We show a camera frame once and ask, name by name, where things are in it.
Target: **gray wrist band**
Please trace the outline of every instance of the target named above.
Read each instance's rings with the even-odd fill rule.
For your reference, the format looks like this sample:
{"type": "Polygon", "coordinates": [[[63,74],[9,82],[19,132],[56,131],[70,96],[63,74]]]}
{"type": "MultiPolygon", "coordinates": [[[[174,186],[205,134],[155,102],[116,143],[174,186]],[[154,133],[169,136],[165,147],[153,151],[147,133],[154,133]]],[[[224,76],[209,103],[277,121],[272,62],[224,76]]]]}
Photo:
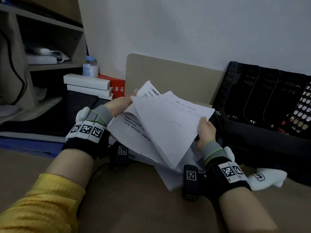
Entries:
{"type": "Polygon", "coordinates": [[[107,126],[112,120],[112,115],[105,105],[100,105],[97,108],[90,111],[86,120],[98,121],[107,126]]]}
{"type": "Polygon", "coordinates": [[[203,149],[201,150],[201,154],[205,161],[205,164],[207,164],[211,159],[215,157],[220,156],[227,157],[223,148],[215,140],[206,143],[203,149]]]}

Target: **wooden shelf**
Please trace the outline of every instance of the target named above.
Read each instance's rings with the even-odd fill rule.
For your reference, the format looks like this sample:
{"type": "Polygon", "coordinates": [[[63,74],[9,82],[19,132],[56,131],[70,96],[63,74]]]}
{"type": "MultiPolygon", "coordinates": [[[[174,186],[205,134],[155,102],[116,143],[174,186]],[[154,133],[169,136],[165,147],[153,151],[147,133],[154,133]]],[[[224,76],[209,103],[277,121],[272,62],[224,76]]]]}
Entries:
{"type": "Polygon", "coordinates": [[[29,65],[28,70],[32,71],[41,71],[41,70],[58,70],[58,69],[71,69],[82,67],[82,64],[76,64],[71,61],[63,62],[57,65],[29,65]]]}
{"type": "Polygon", "coordinates": [[[24,17],[27,17],[27,18],[36,19],[36,20],[39,20],[39,21],[43,21],[45,23],[50,23],[50,24],[58,25],[58,26],[61,26],[61,27],[64,27],[64,28],[70,28],[70,29],[73,29],[73,30],[84,32],[83,28],[76,27],[76,26],[71,25],[71,24],[63,23],[63,22],[57,21],[55,19],[50,19],[50,18],[41,16],[41,15],[37,15],[37,14],[31,13],[29,11],[24,11],[24,10],[19,9],[19,8],[7,6],[5,4],[0,4],[0,11],[14,13],[16,15],[21,15],[21,16],[24,16],[24,17]]]}

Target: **black file organizer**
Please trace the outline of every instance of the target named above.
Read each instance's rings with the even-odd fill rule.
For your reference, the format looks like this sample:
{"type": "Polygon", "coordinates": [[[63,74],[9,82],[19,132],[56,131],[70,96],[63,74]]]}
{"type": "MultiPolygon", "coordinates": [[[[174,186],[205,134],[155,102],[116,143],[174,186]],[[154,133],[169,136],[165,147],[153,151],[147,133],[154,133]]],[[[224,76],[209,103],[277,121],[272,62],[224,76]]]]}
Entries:
{"type": "Polygon", "coordinates": [[[210,119],[217,141],[232,149],[237,163],[281,169],[311,186],[310,81],[304,74],[230,62],[210,119]]]}

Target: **black cable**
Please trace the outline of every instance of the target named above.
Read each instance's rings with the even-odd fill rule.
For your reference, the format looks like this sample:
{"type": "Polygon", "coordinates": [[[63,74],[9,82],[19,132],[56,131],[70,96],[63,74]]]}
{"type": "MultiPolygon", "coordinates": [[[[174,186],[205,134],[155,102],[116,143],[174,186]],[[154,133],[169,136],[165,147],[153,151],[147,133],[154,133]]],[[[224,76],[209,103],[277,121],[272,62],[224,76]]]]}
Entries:
{"type": "Polygon", "coordinates": [[[104,164],[100,165],[100,166],[95,170],[95,172],[93,173],[93,175],[91,176],[91,178],[90,178],[90,180],[89,180],[89,182],[88,182],[88,184],[87,184],[87,186],[86,186],[86,188],[85,188],[85,195],[83,196],[83,199],[81,200],[81,203],[79,204],[79,207],[78,207],[78,210],[77,210],[77,214],[76,214],[77,216],[80,214],[81,206],[82,206],[82,204],[83,204],[83,201],[84,201],[84,199],[85,199],[87,190],[89,189],[90,184],[91,184],[91,182],[92,182],[92,180],[93,180],[95,174],[99,171],[99,169],[101,169],[103,166],[105,166],[105,165],[107,165],[107,164],[109,164],[109,163],[104,163],[104,164]]]}
{"type": "Polygon", "coordinates": [[[17,78],[21,81],[22,86],[21,86],[21,90],[16,98],[15,101],[13,101],[10,105],[15,105],[23,96],[24,90],[26,88],[26,84],[25,82],[22,80],[22,78],[18,75],[18,73],[16,72],[14,65],[13,65],[13,61],[12,61],[12,50],[11,50],[11,44],[10,44],[10,40],[9,38],[4,34],[4,32],[0,29],[0,33],[2,34],[2,36],[4,37],[4,39],[6,40],[7,43],[7,51],[8,51],[8,56],[9,56],[9,62],[10,62],[10,66],[14,72],[14,74],[17,76],[17,78]]]}

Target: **yellow sleeve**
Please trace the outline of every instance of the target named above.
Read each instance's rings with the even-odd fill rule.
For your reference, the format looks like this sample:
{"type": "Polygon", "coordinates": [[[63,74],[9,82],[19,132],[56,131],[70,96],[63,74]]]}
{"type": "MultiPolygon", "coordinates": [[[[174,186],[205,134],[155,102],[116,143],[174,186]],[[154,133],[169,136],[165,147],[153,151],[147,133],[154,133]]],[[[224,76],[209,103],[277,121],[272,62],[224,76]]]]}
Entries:
{"type": "Polygon", "coordinates": [[[0,215],[0,233],[75,233],[84,195],[85,190],[72,181],[41,174],[25,198],[0,215]]]}

